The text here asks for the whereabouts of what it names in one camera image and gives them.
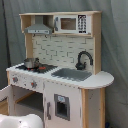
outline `backsplash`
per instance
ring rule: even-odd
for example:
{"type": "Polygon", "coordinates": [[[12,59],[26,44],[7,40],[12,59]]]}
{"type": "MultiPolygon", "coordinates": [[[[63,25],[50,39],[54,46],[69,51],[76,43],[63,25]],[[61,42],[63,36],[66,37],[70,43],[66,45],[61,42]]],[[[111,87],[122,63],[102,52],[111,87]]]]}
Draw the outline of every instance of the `backsplash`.
{"type": "MultiPolygon", "coordinates": [[[[81,51],[86,50],[93,57],[93,38],[33,35],[32,41],[33,57],[39,57],[41,63],[75,68],[81,51]]],[[[82,55],[81,62],[86,62],[86,70],[92,71],[88,56],[82,55]]]]}

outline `gray curtain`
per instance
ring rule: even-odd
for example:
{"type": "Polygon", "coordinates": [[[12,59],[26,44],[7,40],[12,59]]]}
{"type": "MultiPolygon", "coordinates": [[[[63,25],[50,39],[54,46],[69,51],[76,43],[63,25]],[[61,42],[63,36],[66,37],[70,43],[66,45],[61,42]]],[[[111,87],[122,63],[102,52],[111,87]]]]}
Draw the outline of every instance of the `gray curtain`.
{"type": "Polygon", "coordinates": [[[8,67],[7,49],[6,49],[6,29],[4,24],[3,6],[0,0],[0,90],[6,87],[7,75],[6,68],[8,67]]]}
{"type": "Polygon", "coordinates": [[[19,13],[102,12],[102,70],[115,77],[106,88],[106,121],[114,128],[128,127],[128,1],[127,0],[4,0],[12,65],[25,58],[19,13]]]}

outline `knob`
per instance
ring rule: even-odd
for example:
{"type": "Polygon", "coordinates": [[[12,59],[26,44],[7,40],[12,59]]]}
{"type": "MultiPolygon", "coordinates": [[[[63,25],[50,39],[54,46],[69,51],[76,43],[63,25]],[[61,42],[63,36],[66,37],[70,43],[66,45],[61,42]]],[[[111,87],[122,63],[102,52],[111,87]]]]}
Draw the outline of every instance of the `knob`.
{"type": "Polygon", "coordinates": [[[18,81],[18,78],[17,77],[14,77],[13,78],[13,82],[16,83],[18,81]]]}
{"type": "Polygon", "coordinates": [[[36,86],[37,86],[36,82],[33,81],[33,82],[31,83],[31,86],[32,86],[32,88],[36,88],[36,86]]]}

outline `oven window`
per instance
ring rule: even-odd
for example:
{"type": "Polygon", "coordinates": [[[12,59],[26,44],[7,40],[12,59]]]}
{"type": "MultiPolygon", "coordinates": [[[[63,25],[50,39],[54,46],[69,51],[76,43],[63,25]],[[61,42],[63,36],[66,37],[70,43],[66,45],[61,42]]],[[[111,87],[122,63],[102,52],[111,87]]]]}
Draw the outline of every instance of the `oven window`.
{"type": "Polygon", "coordinates": [[[61,29],[76,30],[76,18],[61,18],[61,29]]]}

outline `wooden countertop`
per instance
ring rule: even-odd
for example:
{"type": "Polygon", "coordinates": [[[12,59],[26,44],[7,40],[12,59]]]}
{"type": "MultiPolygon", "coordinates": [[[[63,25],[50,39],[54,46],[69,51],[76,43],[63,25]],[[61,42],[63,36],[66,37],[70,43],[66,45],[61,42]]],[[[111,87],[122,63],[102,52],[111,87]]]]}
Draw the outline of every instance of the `wooden countertop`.
{"type": "Polygon", "coordinates": [[[57,67],[57,68],[55,68],[55,69],[53,69],[53,70],[51,70],[45,74],[38,74],[38,73],[33,73],[33,72],[15,69],[15,67],[20,66],[20,65],[22,65],[22,64],[8,68],[7,71],[14,71],[16,73],[24,73],[26,75],[31,75],[34,77],[44,79],[44,81],[47,81],[47,80],[53,81],[53,82],[62,83],[62,84],[66,84],[69,86],[83,88],[83,89],[103,88],[103,87],[111,85],[114,81],[114,77],[110,73],[107,73],[104,71],[101,71],[96,75],[91,75],[90,77],[88,77],[84,81],[78,82],[78,81],[72,81],[72,80],[67,80],[67,79],[51,76],[51,73],[53,73],[53,72],[55,72],[55,71],[57,71],[63,67],[57,67]]]}

